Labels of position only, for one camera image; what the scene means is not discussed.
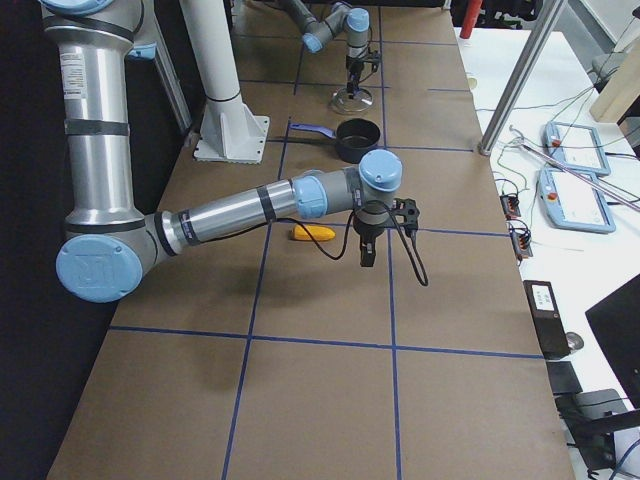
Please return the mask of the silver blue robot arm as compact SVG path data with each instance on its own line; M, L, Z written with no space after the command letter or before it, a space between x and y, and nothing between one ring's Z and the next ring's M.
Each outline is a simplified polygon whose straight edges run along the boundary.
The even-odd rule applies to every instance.
M289 15L302 34L302 43L310 53L318 53L339 34L346 34L346 86L334 95L334 104L341 108L349 101L372 104L371 94L360 88L364 65L372 65L375 73L380 62L379 54L370 48L370 16L363 8L351 7L344 2L332 6L331 13L319 20L302 1L280 1L280 6Z
M338 34L347 39L346 92L359 94L360 68L378 63L369 47L370 17L343 2L318 19L302 1L280 1L299 26L302 43L320 51ZM337 140L345 162L339 171L312 170L292 179L262 185L178 212L151 211L168 186L169 156L160 154L160 172L143 180L142 160L131 164L126 61L155 64L183 132L193 125L175 77L155 13L154 1L39 1L44 32L57 45L66 118L67 158L73 209L56 257L59 282L74 296L92 303L119 301L135 291L143 277L184 248L249 233L288 215L312 220L349 211L342 250L331 255L317 234L303 232L328 258L341 259L349 227L359 236L360 265L372 267L376 240L408 207L395 199L403 167L396 155L380 149L375 123L356 118L335 130L294 124ZM225 1L179 1L204 87L205 104L195 158L258 164L264 154L270 119L256 116L244 102L230 39Z

